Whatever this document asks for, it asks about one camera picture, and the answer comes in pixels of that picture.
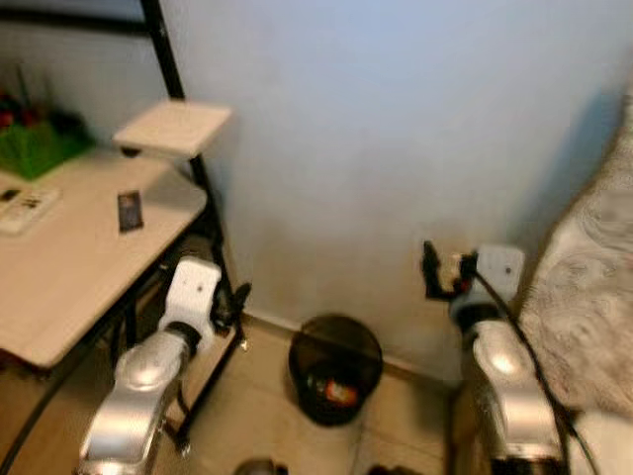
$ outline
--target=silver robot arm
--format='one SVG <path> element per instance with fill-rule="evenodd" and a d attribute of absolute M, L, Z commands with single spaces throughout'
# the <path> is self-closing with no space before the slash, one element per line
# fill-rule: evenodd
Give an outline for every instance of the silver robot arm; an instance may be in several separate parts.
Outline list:
<path fill-rule="evenodd" d="M 79 475 L 148 475 L 164 415 L 184 369 L 198 348 L 213 343 L 210 322 L 220 270 L 185 257 L 176 267 L 159 330 L 126 352 L 115 386 L 84 439 Z"/>
<path fill-rule="evenodd" d="M 474 397 L 493 474 L 559 473 L 564 460 L 554 411 L 527 349 L 488 291 L 469 277 L 475 267 L 509 301 L 516 294 L 523 260 L 519 249 L 482 245 L 461 256 L 456 290 L 446 291 L 439 283 L 435 249 L 424 244 L 426 297 L 450 302 L 451 320 L 462 332 L 462 375 Z"/>

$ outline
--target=beige floor tile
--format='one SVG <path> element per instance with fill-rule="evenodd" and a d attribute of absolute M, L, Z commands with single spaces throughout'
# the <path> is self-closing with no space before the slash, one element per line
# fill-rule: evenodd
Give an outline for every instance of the beige floor tile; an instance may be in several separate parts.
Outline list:
<path fill-rule="evenodd" d="M 168 437 L 163 436 L 158 445 L 158 453 L 151 475 L 206 474 L 192 457 L 181 457 L 179 452 L 176 451 L 173 442 Z"/>
<path fill-rule="evenodd" d="M 369 430 L 363 432 L 352 475 L 367 475 L 374 465 L 398 466 L 420 475 L 440 475 L 443 461 L 410 446 L 388 440 Z"/>
<path fill-rule="evenodd" d="M 347 475 L 362 422 L 326 428 L 286 397 L 241 377 L 224 378 L 192 429 L 192 457 L 210 475 L 232 474 L 248 458 L 271 457 L 293 475 Z"/>
<path fill-rule="evenodd" d="M 445 397 L 412 380 L 384 374 L 368 401 L 366 427 L 387 439 L 444 456 Z"/>
<path fill-rule="evenodd" d="M 72 473 L 83 436 L 110 388 L 111 370 L 104 352 L 91 353 L 59 390 L 22 447 L 11 475 Z M 3 386 L 20 400 L 20 388 Z M 11 441 L 17 431 L 11 434 Z"/>
<path fill-rule="evenodd" d="M 238 348 L 226 367 L 226 374 L 248 379 L 254 386 L 279 396 L 292 396 L 288 376 L 291 338 L 261 324 L 244 326 L 247 351 Z"/>
<path fill-rule="evenodd" d="M 32 375 L 15 368 L 0 372 L 0 458 L 44 393 L 45 387 Z"/>

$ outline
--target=black trash can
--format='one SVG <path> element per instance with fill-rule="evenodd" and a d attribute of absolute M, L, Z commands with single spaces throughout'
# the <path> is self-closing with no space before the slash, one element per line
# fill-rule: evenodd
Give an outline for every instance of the black trash can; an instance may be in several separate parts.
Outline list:
<path fill-rule="evenodd" d="M 288 358 L 299 405 L 316 423 L 350 422 L 383 372 L 383 352 L 361 323 L 337 314 L 304 324 Z"/>

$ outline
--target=wooden desk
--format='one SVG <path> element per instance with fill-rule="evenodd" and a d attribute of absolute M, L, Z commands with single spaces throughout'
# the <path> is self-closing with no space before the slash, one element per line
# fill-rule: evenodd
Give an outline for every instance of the wooden desk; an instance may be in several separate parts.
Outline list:
<path fill-rule="evenodd" d="M 0 174 L 0 185 L 27 185 Z M 96 150 L 32 184 L 61 190 L 18 237 L 0 236 L 0 349 L 51 368 L 198 217 L 205 193 L 164 160 Z M 119 234 L 117 194 L 144 228 Z"/>

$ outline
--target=white remote control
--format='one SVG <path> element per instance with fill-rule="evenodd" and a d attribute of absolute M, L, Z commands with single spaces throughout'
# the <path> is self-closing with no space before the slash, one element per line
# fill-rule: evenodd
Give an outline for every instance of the white remote control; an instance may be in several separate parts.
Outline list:
<path fill-rule="evenodd" d="M 44 213 L 57 201 L 60 196 L 57 188 L 42 188 L 22 191 L 0 215 L 0 233 L 18 235 L 33 222 L 41 218 Z"/>

